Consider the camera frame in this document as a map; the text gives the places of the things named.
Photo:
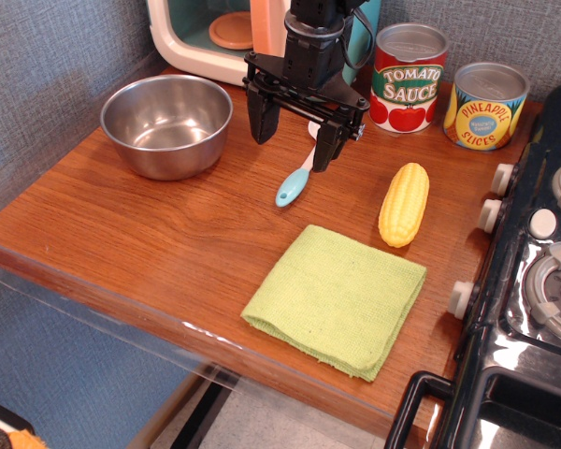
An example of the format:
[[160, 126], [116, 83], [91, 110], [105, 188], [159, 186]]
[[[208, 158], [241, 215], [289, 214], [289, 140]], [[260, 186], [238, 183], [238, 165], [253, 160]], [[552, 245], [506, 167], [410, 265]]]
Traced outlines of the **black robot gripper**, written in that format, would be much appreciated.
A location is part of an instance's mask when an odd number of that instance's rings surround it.
[[370, 58], [370, 50], [357, 62], [349, 56], [354, 21], [370, 29], [361, 9], [290, 9], [284, 57], [245, 55], [243, 82], [253, 139], [264, 144], [274, 136], [281, 108], [320, 123], [313, 172], [326, 171], [347, 140], [363, 132], [369, 103], [343, 78], [345, 66], [357, 70]]

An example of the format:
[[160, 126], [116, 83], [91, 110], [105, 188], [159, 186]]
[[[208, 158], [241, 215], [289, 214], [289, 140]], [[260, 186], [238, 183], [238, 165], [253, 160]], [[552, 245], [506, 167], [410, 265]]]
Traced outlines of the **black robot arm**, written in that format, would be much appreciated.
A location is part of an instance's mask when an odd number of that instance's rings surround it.
[[312, 169], [323, 172], [345, 143], [361, 137], [368, 100], [343, 77], [375, 52], [375, 32], [361, 1], [293, 1], [286, 12], [282, 57], [250, 51], [243, 79], [253, 139], [277, 132], [280, 110], [320, 125]]

